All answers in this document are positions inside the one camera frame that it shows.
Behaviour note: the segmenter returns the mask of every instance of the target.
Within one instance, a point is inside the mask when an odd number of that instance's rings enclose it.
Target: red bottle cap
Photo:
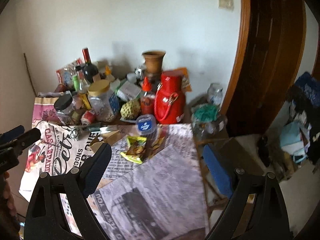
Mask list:
[[[144,80],[143,80],[143,84],[142,84],[142,90],[143,91],[151,91],[151,89],[152,89],[152,86],[149,83],[148,78],[145,77]]]

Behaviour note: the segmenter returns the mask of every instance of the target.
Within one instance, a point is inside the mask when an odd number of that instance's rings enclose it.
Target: door frame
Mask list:
[[[238,46],[236,51],[236,58],[233,64],[233,69],[229,81],[229,85],[220,109],[221,114],[226,114],[229,108],[231,99],[236,90],[239,75],[241,72],[245,51],[247,48],[249,28],[250,28],[250,16],[251,16],[251,4],[250,0],[241,0],[241,18],[240,18],[240,30]]]

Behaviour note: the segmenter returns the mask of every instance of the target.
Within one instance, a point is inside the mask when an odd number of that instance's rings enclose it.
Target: wooden door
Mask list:
[[[299,69],[305,38],[302,0],[251,0],[248,43],[227,111],[232,136],[264,133]]]

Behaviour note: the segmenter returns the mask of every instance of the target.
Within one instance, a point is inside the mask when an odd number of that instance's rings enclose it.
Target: jar with yellow lid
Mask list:
[[[100,122],[112,122],[119,112],[119,101],[105,79],[92,83],[88,88],[88,99]]]

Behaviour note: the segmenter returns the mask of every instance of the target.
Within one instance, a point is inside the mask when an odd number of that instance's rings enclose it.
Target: wine bottle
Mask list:
[[[85,66],[83,68],[83,74],[85,79],[92,84],[93,82],[100,80],[100,73],[96,65],[91,63],[88,48],[82,49]]]

